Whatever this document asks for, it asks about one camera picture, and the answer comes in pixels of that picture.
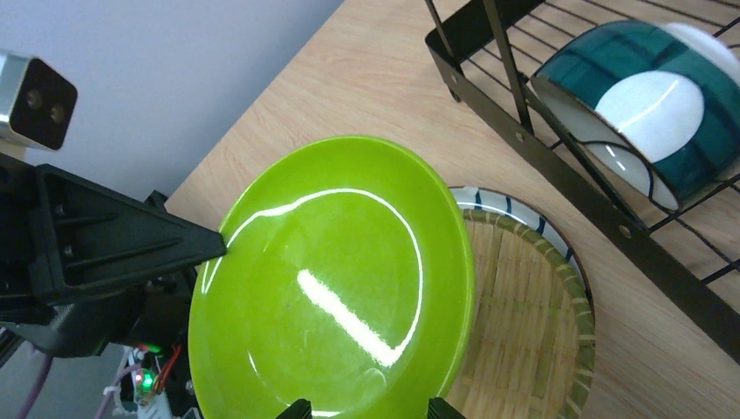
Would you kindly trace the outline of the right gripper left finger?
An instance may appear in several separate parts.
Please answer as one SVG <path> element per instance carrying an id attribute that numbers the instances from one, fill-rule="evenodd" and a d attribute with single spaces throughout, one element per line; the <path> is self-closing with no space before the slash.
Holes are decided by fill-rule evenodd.
<path id="1" fill-rule="evenodd" d="M 284 409 L 276 419 L 312 419 L 312 404 L 306 399 L 298 399 Z"/>

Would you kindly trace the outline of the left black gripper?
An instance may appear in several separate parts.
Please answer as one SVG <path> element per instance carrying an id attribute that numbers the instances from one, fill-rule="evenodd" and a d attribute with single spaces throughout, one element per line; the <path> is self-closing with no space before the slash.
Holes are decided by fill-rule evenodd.
<path id="1" fill-rule="evenodd" d="M 174 345 L 220 233 L 51 165 L 1 158 L 1 325 L 56 358 Z"/>

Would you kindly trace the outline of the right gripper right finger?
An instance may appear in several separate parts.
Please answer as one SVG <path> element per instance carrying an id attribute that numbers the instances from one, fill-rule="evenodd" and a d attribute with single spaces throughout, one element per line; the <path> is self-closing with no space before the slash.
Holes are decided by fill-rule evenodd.
<path id="1" fill-rule="evenodd" d="M 428 401 L 428 419 L 465 419 L 458 410 L 452 407 L 441 397 L 430 398 Z"/>

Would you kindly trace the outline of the green plate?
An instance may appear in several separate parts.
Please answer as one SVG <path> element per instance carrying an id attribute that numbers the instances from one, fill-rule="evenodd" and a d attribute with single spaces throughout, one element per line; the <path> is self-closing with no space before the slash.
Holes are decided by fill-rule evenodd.
<path id="1" fill-rule="evenodd" d="M 381 138 L 341 136 L 266 169 L 220 225 L 188 330 L 206 418 L 423 418 L 466 351 L 476 274 L 442 178 Z"/>

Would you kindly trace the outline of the woven bamboo plate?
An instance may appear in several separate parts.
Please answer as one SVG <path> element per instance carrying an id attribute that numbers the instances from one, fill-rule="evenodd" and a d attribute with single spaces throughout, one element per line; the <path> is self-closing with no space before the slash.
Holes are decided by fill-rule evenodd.
<path id="1" fill-rule="evenodd" d="M 581 276 L 534 229 L 463 212 L 476 267 L 468 352 L 445 398 L 460 418 L 580 418 L 596 360 Z"/>

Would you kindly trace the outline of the teal patterned white bowl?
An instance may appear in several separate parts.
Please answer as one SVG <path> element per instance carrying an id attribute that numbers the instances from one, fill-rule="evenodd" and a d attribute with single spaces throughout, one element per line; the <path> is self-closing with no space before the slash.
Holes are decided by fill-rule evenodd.
<path id="1" fill-rule="evenodd" d="M 739 59 L 695 26 L 597 26 L 550 57 L 531 85 L 578 144 L 667 210 L 737 164 Z"/>

